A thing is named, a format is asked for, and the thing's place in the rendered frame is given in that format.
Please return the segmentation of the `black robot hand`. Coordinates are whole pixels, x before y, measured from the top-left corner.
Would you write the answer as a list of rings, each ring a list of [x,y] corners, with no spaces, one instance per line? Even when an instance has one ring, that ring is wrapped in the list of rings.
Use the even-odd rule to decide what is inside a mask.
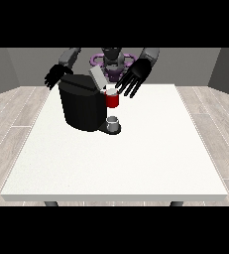
[[[45,76],[45,85],[49,89],[53,87],[60,81],[60,79],[66,74],[73,74],[73,71],[62,64],[55,64]]]
[[[115,87],[119,93],[124,93],[125,96],[129,95],[133,98],[151,71],[152,66],[149,60],[137,59],[127,69],[127,72],[120,78]]]

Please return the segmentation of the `pale grey machine lid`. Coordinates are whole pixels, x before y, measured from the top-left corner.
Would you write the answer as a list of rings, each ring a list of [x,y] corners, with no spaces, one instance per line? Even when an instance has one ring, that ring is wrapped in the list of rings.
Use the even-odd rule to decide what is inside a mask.
[[[89,70],[89,74],[93,78],[97,89],[102,90],[103,87],[107,84],[107,80],[106,80],[100,66],[96,65],[96,66],[92,67]]]

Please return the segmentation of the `black coffee machine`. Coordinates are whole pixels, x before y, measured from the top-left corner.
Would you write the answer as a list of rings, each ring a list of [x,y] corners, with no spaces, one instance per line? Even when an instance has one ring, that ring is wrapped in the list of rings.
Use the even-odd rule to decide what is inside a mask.
[[[97,89],[90,75],[65,74],[58,90],[68,125],[80,131],[102,131],[109,135],[121,132],[121,125],[115,131],[108,129],[105,95]]]

